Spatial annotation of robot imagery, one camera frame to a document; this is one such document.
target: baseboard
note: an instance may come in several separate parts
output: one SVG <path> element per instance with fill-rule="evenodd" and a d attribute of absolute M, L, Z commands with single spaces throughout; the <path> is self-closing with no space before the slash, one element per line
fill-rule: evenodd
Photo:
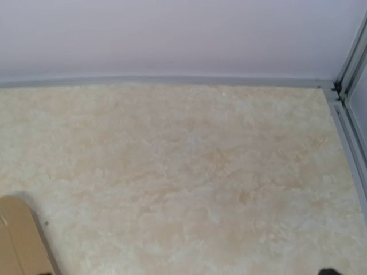
<path fill-rule="evenodd" d="M 0 81 L 0 88 L 44 87 L 65 85 L 93 85 L 118 83 L 152 83 L 152 84 L 187 84 L 187 85 L 247 85 L 279 86 L 300 88 L 331 89 L 331 80 L 295 79 L 295 78 L 247 78 L 223 76 L 107 76 L 76 78 L 45 78 Z"/>

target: cardboard box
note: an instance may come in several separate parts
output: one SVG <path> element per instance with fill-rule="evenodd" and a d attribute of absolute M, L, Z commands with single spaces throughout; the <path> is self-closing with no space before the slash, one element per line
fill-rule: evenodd
<path fill-rule="evenodd" d="M 17 197 L 0 198 L 0 274 L 54 275 L 50 259 L 29 206 Z"/>

